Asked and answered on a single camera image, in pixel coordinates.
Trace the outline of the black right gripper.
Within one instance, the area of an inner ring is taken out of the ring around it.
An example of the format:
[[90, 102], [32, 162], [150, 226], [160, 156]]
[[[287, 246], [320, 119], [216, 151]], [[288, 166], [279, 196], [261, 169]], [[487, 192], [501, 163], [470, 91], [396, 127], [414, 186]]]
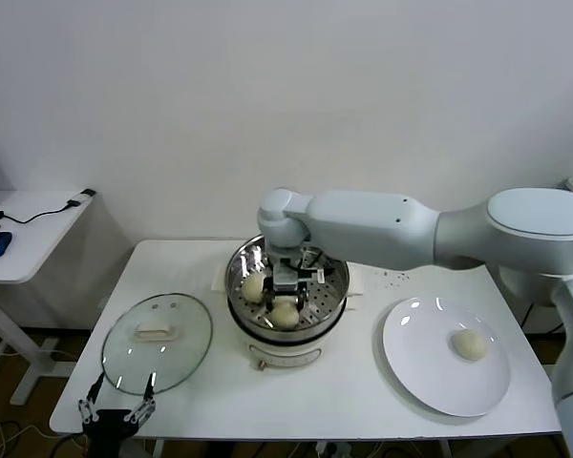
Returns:
[[288, 259], [279, 259], [272, 264], [271, 274], [265, 279], [265, 308], [273, 310], [275, 291], [297, 291], [296, 308], [298, 312], [308, 304], [309, 292], [306, 285], [300, 285], [310, 279], [310, 271], [293, 265]]

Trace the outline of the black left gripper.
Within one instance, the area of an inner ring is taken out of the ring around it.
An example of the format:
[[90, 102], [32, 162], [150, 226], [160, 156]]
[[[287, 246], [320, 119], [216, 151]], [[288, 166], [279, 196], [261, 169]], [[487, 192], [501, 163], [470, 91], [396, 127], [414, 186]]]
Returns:
[[77, 403], [88, 438], [89, 458], [117, 458], [126, 439], [138, 432], [138, 423], [145, 423], [156, 409], [154, 387], [156, 373], [152, 372], [143, 392], [142, 402], [133, 410], [101, 409], [96, 412], [96, 399], [102, 387], [104, 373], [101, 372], [92, 383], [84, 399]]

